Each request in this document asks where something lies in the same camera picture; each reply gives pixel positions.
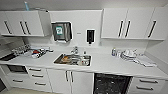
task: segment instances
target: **silver handle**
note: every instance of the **silver handle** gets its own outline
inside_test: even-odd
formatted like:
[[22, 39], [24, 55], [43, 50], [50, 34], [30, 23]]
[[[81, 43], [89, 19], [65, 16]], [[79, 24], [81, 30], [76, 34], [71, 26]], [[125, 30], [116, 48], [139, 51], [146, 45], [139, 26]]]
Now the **silver handle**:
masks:
[[158, 83], [157, 81], [145, 81], [145, 80], [139, 80], [140, 82], [145, 82], [145, 83]]
[[127, 35], [128, 35], [128, 31], [129, 31], [130, 23], [131, 23], [131, 21], [128, 21], [127, 32], [126, 32], [126, 34], [125, 34], [125, 37], [127, 37]]
[[29, 69], [29, 70], [31, 70], [31, 71], [41, 71], [41, 69]]
[[21, 28], [22, 28], [23, 33], [26, 34], [26, 32], [25, 32], [25, 30], [24, 30], [24, 28], [23, 28], [22, 21], [20, 21], [20, 26], [21, 26]]
[[153, 90], [153, 88], [146, 88], [146, 87], [139, 87], [139, 86], [136, 86], [137, 89], [142, 89], [142, 90]]
[[66, 80], [68, 82], [68, 76], [67, 76], [67, 71], [65, 72]]
[[7, 22], [7, 21], [4, 21], [4, 23], [5, 23], [6, 28], [8, 29], [9, 34], [12, 34], [12, 33], [10, 32], [10, 29], [9, 29], [9, 26], [8, 26], [8, 22]]
[[123, 21], [121, 21], [120, 32], [119, 32], [119, 34], [118, 34], [118, 37], [120, 37], [120, 35], [121, 35], [122, 25], [123, 25]]
[[152, 26], [152, 28], [151, 28], [151, 31], [150, 31], [149, 35], [148, 35], [148, 38], [151, 37], [155, 25], [156, 25], [156, 21], [153, 21], [153, 26]]
[[29, 35], [31, 35], [31, 33], [30, 33], [30, 31], [29, 31], [29, 28], [28, 28], [28, 25], [27, 25], [27, 22], [25, 22], [25, 25], [26, 25], [26, 29], [27, 29]]
[[23, 82], [23, 80], [19, 81], [19, 80], [13, 80], [14, 82]]
[[44, 76], [42, 76], [42, 75], [32, 75], [33, 77], [44, 77]]
[[45, 86], [46, 84], [40, 84], [40, 83], [35, 83], [36, 85], [43, 85], [43, 86]]
[[72, 78], [72, 82], [73, 82], [73, 74], [72, 74], [72, 72], [71, 72], [71, 78]]

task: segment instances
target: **stainless steel sink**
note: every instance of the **stainless steel sink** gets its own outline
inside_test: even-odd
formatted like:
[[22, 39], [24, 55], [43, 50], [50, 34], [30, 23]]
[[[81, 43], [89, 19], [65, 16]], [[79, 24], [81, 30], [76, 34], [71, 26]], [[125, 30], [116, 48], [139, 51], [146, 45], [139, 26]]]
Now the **stainless steel sink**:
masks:
[[68, 64], [68, 65], [80, 65], [80, 66], [90, 66], [90, 55], [66, 55], [61, 54], [55, 61], [55, 64]]

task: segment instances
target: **black appliance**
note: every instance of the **black appliance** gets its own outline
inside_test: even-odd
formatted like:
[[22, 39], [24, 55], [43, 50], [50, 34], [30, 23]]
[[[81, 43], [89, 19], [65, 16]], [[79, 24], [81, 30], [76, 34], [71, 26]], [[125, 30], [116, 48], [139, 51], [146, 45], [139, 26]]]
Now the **black appliance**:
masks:
[[72, 39], [71, 23], [56, 22], [52, 23], [54, 40], [70, 41]]
[[25, 66], [7, 65], [11, 72], [27, 73]]
[[126, 94], [131, 76], [96, 73], [93, 94]]

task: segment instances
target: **white countertop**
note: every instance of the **white countertop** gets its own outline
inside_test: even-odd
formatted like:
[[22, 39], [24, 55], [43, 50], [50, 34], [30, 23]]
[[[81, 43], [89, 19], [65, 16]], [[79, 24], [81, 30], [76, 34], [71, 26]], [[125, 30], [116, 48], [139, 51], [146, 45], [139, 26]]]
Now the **white countertop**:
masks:
[[121, 58], [113, 57], [110, 54], [89, 54], [92, 56], [90, 66], [54, 64], [53, 62], [62, 53], [63, 52], [61, 51], [47, 52], [45, 55], [37, 59], [18, 56], [10, 61], [0, 61], [0, 64], [25, 65], [31, 67], [107, 73], [168, 80], [168, 75], [157, 67], [145, 67], [134, 62], [129, 62]]

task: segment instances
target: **paper towel dispenser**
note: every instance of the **paper towel dispenser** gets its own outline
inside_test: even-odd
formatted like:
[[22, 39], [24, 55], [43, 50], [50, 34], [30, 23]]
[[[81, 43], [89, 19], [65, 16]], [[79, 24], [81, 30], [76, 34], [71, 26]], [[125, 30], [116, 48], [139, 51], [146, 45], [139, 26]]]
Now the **paper towel dispenser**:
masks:
[[55, 41], [68, 42], [72, 39], [71, 23], [56, 22], [52, 23], [53, 35]]

